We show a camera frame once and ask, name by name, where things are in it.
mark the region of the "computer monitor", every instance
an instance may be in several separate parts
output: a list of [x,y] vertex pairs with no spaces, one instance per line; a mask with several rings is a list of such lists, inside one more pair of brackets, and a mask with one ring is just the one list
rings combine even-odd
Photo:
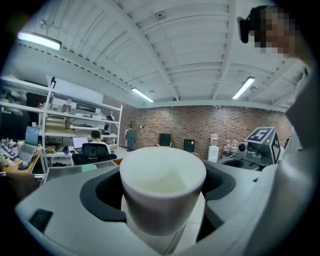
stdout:
[[88,143],[87,137],[74,137],[73,138],[73,146],[75,149],[82,148],[83,143]]
[[12,139],[23,141],[26,137],[26,129],[29,117],[13,113],[0,113],[0,140]]
[[25,131],[24,142],[30,145],[38,145],[39,128],[28,126]]

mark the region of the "white paper cup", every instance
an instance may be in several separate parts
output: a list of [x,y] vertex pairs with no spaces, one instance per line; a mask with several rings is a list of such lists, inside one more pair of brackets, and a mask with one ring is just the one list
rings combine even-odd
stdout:
[[147,147],[120,164],[128,211],[143,232],[166,236],[183,227],[198,200],[206,167],[195,155],[171,147]]

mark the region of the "ceiling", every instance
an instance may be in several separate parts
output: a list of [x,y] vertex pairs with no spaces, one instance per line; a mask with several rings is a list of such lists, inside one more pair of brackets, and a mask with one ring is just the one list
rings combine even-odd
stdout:
[[[236,18],[262,0],[55,0],[24,27],[62,42],[60,51],[17,41],[9,63],[21,79],[45,74],[138,108],[223,105],[285,111],[304,65],[254,42]],[[251,88],[232,97],[247,77]],[[131,92],[152,98],[147,103]]]

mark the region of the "laptop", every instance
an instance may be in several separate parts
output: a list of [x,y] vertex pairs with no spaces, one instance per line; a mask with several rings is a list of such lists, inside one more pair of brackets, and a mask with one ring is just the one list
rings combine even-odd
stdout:
[[39,128],[27,126],[24,144],[19,152],[19,158],[30,163],[38,146]]
[[73,139],[74,150],[77,151],[78,153],[80,153],[82,150],[82,144],[88,143],[87,137],[74,137],[72,139]]

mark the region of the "ceiling light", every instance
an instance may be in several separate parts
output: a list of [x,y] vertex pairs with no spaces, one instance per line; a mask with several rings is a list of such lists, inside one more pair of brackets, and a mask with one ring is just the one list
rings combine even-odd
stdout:
[[250,85],[255,81],[256,79],[252,76],[249,76],[243,83],[242,87],[237,91],[237,93],[232,97],[233,100],[236,100],[240,97],[241,94],[245,92],[246,89],[249,88]]
[[137,88],[132,88],[131,91],[133,91],[134,93],[138,94],[139,96],[141,96],[142,98],[146,99],[149,102],[154,102],[152,99],[150,99],[149,97],[144,95],[142,92],[138,91]]
[[39,45],[53,48],[55,50],[60,50],[62,43],[58,40],[50,38],[48,36],[37,34],[37,33],[24,33],[19,32],[17,36],[20,40],[25,40],[28,42],[33,42]]

